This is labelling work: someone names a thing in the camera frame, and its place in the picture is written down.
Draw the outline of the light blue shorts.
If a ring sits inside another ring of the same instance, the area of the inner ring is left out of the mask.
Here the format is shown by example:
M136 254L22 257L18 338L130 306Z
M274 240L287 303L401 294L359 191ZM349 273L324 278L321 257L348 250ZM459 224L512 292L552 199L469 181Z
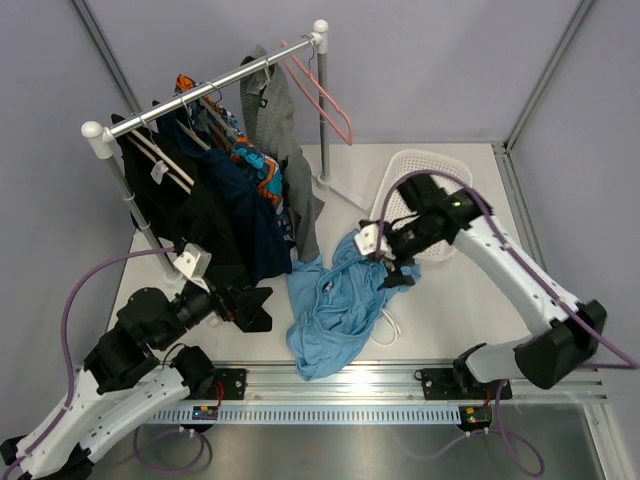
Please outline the light blue shorts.
M383 286L388 272L359 253L357 233L354 229L340 240L331 267L322 256L296 260L287 276L294 324L286 343L305 381L331 376L351 363L393 296L409 290L407 285Z

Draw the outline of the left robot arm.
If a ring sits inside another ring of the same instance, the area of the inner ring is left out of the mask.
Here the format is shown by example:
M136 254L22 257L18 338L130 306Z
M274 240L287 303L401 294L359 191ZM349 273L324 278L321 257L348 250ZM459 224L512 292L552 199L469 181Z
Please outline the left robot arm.
M270 287L205 291L188 283L173 298L154 287L135 291L71 374L71 388L30 434L1 444L6 465L24 479L86 479L123 437L163 408L202 400L197 420L244 397L242 369L218 369L198 346L179 340L211 315L245 333L270 331Z

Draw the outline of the pink clothes hanger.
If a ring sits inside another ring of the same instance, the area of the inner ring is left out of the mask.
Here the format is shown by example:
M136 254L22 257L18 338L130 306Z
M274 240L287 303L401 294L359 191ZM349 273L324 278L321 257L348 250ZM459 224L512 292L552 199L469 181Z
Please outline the pink clothes hanger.
M318 112L320 119L324 121L346 145L352 146L355 135L351 118L327 89L327 54L325 48L320 47L324 38L319 34L304 34L302 39L306 40L313 50L312 59L316 60L316 72L312 72L311 64L305 66L295 54L292 54L282 61L286 72L300 92Z

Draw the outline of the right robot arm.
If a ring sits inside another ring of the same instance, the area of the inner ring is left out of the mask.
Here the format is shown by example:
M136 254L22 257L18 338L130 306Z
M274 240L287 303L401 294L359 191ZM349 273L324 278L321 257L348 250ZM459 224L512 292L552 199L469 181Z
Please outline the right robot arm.
M491 206L472 187L461 183L447 192L437 185L439 173L418 170L390 187L410 214L397 228L385 218L370 223L373 239L362 252L385 264L384 287L409 285L401 269L440 241L472 260L506 296L524 321L528 336L497 345L478 344L452 364L458 393L474 397L488 384L523 377L548 390L590 360L600 345L607 319L596 300L583 302L561 288L500 226Z

